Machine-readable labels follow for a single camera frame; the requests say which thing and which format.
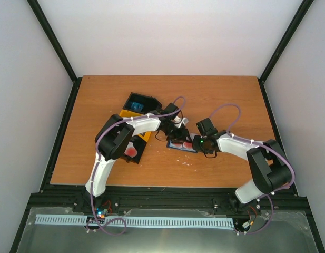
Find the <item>black bin with blue cards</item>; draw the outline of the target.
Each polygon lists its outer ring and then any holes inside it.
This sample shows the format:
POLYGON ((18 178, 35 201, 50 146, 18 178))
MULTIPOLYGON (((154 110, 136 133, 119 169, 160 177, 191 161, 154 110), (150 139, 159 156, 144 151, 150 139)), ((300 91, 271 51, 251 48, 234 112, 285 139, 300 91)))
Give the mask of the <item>black bin with blue cards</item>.
POLYGON ((162 104, 156 98, 154 98, 152 96, 146 96, 146 95, 141 95, 138 93, 133 93, 133 92, 130 93, 129 97, 127 98, 127 100, 123 106, 123 109, 130 110, 130 111, 137 112, 137 113, 142 113, 142 114, 146 114, 151 111, 159 111, 161 108, 162 108, 162 104), (132 102, 137 102, 137 103, 143 104, 144 108, 142 109, 142 111, 139 112, 139 111, 131 110, 132 102))

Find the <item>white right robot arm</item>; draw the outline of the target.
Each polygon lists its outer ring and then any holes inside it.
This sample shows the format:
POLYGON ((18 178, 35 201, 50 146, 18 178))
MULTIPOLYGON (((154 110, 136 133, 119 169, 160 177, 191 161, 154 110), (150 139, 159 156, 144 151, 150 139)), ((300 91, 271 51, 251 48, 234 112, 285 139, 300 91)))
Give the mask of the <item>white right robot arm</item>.
POLYGON ((274 193, 294 183, 293 167, 275 140, 254 141, 234 135, 229 131, 218 131, 206 118, 196 124, 199 135, 195 135, 192 148, 206 158, 216 158, 219 152, 229 153, 248 162, 252 179, 235 191, 241 204, 274 193))

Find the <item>blue card holder wallet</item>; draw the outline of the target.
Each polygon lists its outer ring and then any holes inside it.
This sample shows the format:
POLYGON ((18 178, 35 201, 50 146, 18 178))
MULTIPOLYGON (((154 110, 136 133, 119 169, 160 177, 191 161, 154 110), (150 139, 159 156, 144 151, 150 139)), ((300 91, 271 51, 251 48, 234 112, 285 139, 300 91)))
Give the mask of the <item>blue card holder wallet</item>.
POLYGON ((185 152, 198 153, 195 149, 192 148, 192 143, 182 142, 182 143, 172 143, 172 140, 167 137, 167 148, 181 150, 185 152))

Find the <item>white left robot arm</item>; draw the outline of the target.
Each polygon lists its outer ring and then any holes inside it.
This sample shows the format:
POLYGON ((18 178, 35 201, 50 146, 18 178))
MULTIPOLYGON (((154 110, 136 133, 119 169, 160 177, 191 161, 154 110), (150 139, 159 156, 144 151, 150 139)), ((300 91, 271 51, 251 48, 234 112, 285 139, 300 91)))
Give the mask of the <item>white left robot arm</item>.
POLYGON ((121 117, 112 115, 99 132, 95 140, 95 162, 88 182, 85 185, 89 195, 85 199, 85 206, 91 212, 102 209, 106 182, 115 162, 125 153, 125 150, 135 135, 145 132, 162 131, 167 140, 173 143, 191 142, 188 129, 185 127, 184 117, 177 119, 182 112, 170 103, 165 110, 151 111, 135 117, 121 117))

